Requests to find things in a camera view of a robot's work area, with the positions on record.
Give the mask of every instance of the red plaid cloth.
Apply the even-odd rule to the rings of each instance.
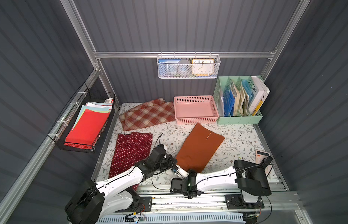
[[[118,134],[116,150],[110,165],[109,178],[128,170],[136,162],[149,156],[153,140],[151,133],[132,132],[131,134]]]
[[[173,102],[163,98],[145,102],[119,115],[124,131],[147,128],[175,120]]]

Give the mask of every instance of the orange cloth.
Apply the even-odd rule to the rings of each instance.
[[[202,172],[224,139],[197,123],[176,156],[177,164],[185,171]]]

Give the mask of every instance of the black wire basket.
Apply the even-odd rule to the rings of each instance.
[[[76,103],[72,103],[74,105],[72,109],[69,111],[68,115],[65,117],[65,119],[61,121],[60,128],[58,129],[58,131],[55,134],[48,134],[48,137],[50,137],[61,150],[95,153],[95,149],[96,149],[95,146],[98,145],[99,142],[104,142],[102,141],[102,139],[104,138],[102,133],[108,132],[107,129],[109,129],[109,126],[110,126],[108,122],[110,123],[113,120],[113,116],[115,113],[115,110],[114,110],[115,101],[113,101],[113,107],[109,113],[107,120],[105,121],[102,129],[100,130],[100,132],[98,133],[97,137],[95,138],[92,144],[87,145],[87,144],[80,144],[80,143],[65,142],[65,140],[69,132],[73,128],[73,125],[78,117],[78,114],[81,110],[82,105],[85,105],[88,102],[103,103],[108,98],[115,99],[114,93],[87,88],[86,91],[82,92],[82,95],[79,97],[78,101]]]

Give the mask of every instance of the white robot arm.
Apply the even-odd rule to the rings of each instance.
[[[127,171],[105,181],[85,182],[65,207],[72,224],[92,224],[100,217],[122,209],[138,208],[140,196],[131,188],[153,176],[158,169],[169,168],[181,178],[172,179],[170,191],[183,194],[189,199],[214,190],[239,187],[242,190],[243,203],[257,203],[258,196],[270,195],[265,168],[270,164],[253,164],[235,160],[234,166],[213,173],[186,172],[176,165],[176,159],[166,154],[160,144],[150,156],[136,163]]]

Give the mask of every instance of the white wire basket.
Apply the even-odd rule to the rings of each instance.
[[[214,54],[166,53],[157,57],[159,78],[216,78],[220,57]]]

